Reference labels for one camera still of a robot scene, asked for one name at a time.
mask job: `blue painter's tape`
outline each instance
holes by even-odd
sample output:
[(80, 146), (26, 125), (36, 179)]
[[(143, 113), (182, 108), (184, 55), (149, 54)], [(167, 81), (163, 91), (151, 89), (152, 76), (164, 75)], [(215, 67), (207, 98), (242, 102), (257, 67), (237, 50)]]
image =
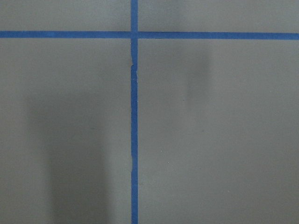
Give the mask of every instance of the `blue painter's tape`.
[(131, 16), (132, 31), (0, 31), (0, 38), (138, 38), (138, 39), (244, 39), (299, 40), (296, 33), (236, 32), (138, 32), (136, 14)]
[(138, 86), (137, 86), (137, 58), (138, 40), (131, 39), (131, 207), (132, 224), (138, 224)]
[(131, 0), (131, 222), (138, 224), (138, 0)]
[(129, 31), (0, 31), (0, 38), (131, 38)]
[(299, 40), (295, 33), (138, 32), (139, 39)]

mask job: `blue tape line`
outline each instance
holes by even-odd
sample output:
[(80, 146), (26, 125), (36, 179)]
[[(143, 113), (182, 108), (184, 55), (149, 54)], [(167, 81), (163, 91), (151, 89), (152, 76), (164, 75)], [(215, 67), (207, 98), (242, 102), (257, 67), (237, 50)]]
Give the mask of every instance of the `blue tape line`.
[(299, 40), (295, 33), (236, 33), (236, 32), (138, 32), (139, 39), (247, 39)]
[(138, 39), (245, 39), (299, 40), (296, 33), (236, 33), (236, 32), (138, 32), (135, 11), (132, 11), (130, 31), (0, 31), (0, 38), (138, 38)]
[(138, 0), (131, 0), (131, 222), (138, 224)]
[(130, 38), (129, 31), (0, 31), (0, 38)]

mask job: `gray floor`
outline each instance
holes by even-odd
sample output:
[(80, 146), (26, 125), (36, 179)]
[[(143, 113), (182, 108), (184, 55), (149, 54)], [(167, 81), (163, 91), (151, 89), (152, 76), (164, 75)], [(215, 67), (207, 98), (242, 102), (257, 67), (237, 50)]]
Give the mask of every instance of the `gray floor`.
[[(294, 0), (139, 0), (140, 31), (299, 32)], [(130, 0), (3, 0), (0, 30), (129, 31)], [(299, 42), (139, 40), (139, 223), (299, 220)], [(0, 39), (0, 223), (131, 222), (130, 40)]]
[(299, 32), (295, 0), (139, 0), (140, 31)]
[(0, 223), (130, 223), (129, 40), (0, 46)]
[(140, 223), (297, 223), (298, 42), (139, 50)]

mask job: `horizontal blue tape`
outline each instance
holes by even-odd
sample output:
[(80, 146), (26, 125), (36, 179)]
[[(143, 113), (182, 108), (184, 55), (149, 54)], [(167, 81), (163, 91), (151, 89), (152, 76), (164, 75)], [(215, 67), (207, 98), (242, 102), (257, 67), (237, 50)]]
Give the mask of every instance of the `horizontal blue tape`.
[(139, 39), (248, 39), (299, 40), (293, 33), (236, 33), (236, 32), (138, 32)]
[[(138, 39), (247, 39), (299, 40), (296, 33), (236, 32), (133, 32)], [(0, 31), (0, 38), (121, 38), (130, 39), (130, 31)]]
[(131, 38), (129, 31), (0, 31), (0, 38)]

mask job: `gray floor tile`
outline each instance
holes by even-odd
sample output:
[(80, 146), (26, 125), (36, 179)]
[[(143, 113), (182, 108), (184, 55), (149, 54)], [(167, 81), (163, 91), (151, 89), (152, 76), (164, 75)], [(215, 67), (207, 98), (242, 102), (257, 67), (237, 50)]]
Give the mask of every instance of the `gray floor tile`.
[(130, 0), (2, 0), (0, 30), (130, 30)]
[(298, 43), (139, 48), (140, 223), (296, 223)]
[(129, 223), (129, 40), (1, 39), (0, 61), (0, 223)]
[(141, 31), (299, 32), (293, 0), (139, 0)]

